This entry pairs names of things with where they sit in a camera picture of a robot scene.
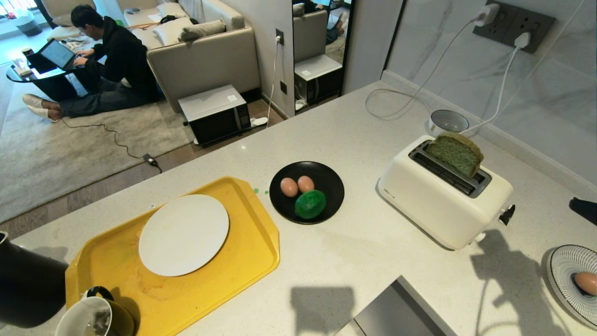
yellow tray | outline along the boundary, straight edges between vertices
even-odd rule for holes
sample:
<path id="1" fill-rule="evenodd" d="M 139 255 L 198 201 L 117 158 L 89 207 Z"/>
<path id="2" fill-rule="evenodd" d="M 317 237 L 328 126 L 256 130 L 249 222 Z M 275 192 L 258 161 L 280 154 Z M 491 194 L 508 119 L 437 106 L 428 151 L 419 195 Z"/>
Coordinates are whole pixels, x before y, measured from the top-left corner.
<path id="1" fill-rule="evenodd" d="M 249 183 L 224 177 L 190 194 L 216 198 L 230 218 L 228 237 L 207 265 L 179 277 L 143 266 L 139 236 L 156 208 L 85 244 L 66 270 L 66 307 L 101 285 L 131 312 L 137 336 L 176 335 L 278 266 L 278 229 Z"/>

hair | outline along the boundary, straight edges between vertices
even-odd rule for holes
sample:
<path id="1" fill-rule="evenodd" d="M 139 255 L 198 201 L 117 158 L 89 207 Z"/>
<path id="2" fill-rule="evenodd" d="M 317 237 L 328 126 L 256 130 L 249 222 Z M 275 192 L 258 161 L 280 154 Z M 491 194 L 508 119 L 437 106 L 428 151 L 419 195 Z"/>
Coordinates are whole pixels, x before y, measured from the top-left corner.
<path id="1" fill-rule="evenodd" d="M 104 18 L 89 5 L 78 5 L 70 12 L 70 20 L 73 26 L 77 28 L 84 28 L 85 25 L 96 26 L 103 28 Z"/>

black bowl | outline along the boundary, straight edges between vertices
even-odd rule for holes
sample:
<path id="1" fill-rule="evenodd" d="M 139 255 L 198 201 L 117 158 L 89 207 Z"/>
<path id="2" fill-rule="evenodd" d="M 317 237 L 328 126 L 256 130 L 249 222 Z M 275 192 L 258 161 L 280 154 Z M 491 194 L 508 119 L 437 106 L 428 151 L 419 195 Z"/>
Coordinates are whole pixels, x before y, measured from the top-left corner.
<path id="1" fill-rule="evenodd" d="M 297 182 L 303 175 L 310 177 L 315 189 L 324 193 L 327 198 L 325 209 L 311 219 L 301 218 L 294 213 L 294 203 L 301 195 L 300 192 L 295 197 L 286 197 L 280 189 L 282 179 L 291 178 Z M 338 211 L 344 200 L 344 184 L 338 174 L 324 164 L 312 161 L 295 162 L 280 169 L 273 177 L 269 185 L 269 199 L 276 211 L 287 220 L 299 224 L 317 224 L 326 221 Z"/>

black table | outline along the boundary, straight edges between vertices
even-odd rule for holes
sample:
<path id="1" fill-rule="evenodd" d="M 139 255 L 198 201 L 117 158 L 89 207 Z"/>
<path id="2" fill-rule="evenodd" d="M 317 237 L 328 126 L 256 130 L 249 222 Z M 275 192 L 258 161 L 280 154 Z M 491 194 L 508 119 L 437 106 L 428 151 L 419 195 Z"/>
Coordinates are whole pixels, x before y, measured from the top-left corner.
<path id="1" fill-rule="evenodd" d="M 15 83 L 33 83 L 47 94 L 50 99 L 56 102 L 77 97 L 75 88 L 68 78 L 66 78 L 69 74 L 74 74 L 87 92 L 97 91 L 96 86 L 99 78 L 93 78 L 94 76 L 86 73 L 84 68 L 75 68 L 67 71 L 55 68 L 43 74 L 32 68 L 32 74 L 21 77 L 14 70 L 14 67 L 14 65 L 11 65 L 7 69 L 6 78 Z"/>

black kettle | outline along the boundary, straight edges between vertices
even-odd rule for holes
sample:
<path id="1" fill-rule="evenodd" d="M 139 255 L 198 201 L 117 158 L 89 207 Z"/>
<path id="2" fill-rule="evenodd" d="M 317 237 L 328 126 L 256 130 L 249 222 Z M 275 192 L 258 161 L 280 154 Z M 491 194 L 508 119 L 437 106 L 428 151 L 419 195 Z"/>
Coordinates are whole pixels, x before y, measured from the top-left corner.
<path id="1" fill-rule="evenodd" d="M 0 231 L 0 322 L 31 328 L 54 316 L 66 301 L 67 267 L 12 244 Z"/>

